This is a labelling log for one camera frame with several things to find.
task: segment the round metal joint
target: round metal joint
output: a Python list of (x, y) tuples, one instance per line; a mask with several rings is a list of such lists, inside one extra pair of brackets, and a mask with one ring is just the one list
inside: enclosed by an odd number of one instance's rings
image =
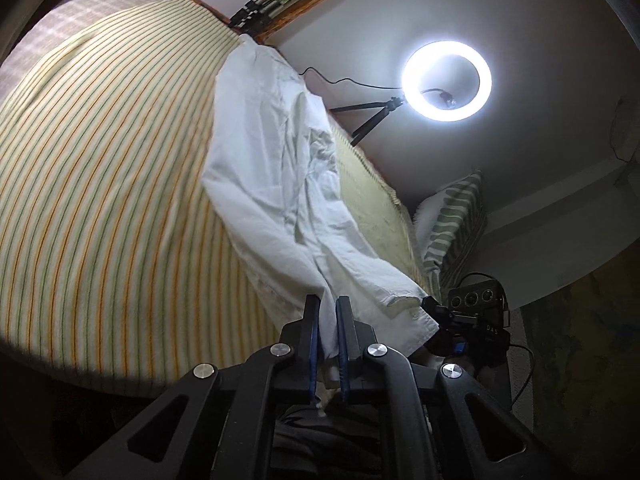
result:
[(373, 357), (382, 357), (387, 352), (387, 347), (382, 343), (373, 343), (373, 345), (369, 345), (367, 348), (367, 352), (369, 355), (373, 355)]
[(209, 363), (202, 363), (193, 369), (193, 375), (199, 379), (206, 379), (211, 377), (216, 372), (216, 369)]
[(287, 355), (291, 352), (291, 348), (286, 343), (276, 343), (271, 347), (271, 354), (276, 357), (282, 357), (283, 355)]
[(462, 368), (455, 363), (447, 363), (441, 368), (442, 373), (449, 379), (457, 379), (462, 375)]

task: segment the bed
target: bed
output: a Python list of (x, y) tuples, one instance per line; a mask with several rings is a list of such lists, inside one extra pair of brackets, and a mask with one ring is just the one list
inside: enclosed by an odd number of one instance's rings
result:
[[(0, 67), (3, 351), (155, 396), (199, 362), (231, 366), (277, 340), (199, 182), (215, 76), (238, 44), (196, 0), (74, 0)], [(404, 206), (332, 133), (363, 236), (428, 292)]]

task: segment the silver screw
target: silver screw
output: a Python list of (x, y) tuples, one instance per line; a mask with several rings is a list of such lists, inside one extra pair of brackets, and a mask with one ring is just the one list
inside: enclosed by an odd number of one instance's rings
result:
[(455, 363), (447, 363), (442, 367), (442, 373), (449, 379), (457, 379), (462, 375), (462, 368)]
[(193, 369), (193, 375), (199, 379), (206, 379), (215, 373), (216, 369), (209, 363), (202, 363)]
[(373, 357), (382, 357), (387, 352), (387, 347), (382, 343), (373, 343), (373, 345), (369, 345), (367, 348), (367, 352), (369, 355), (373, 355)]
[(287, 355), (291, 352), (291, 348), (286, 343), (276, 343), (271, 347), (271, 354), (276, 357), (282, 357), (283, 355)]

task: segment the dark green rug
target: dark green rug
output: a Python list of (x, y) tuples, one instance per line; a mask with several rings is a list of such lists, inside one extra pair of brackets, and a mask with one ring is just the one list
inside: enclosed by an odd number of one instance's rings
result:
[(536, 355), (534, 431), (576, 472), (640, 458), (640, 240), (522, 308)]

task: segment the wrinkled white fabric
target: wrinkled white fabric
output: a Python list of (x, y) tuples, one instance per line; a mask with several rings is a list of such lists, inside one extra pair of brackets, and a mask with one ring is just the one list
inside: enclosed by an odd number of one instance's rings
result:
[(216, 79), (202, 182), (276, 327), (321, 297), (324, 354), (337, 354), (335, 299), (405, 355), (438, 329), (425, 292), (380, 259), (340, 199), (335, 144), (322, 99), (275, 49), (248, 36)]

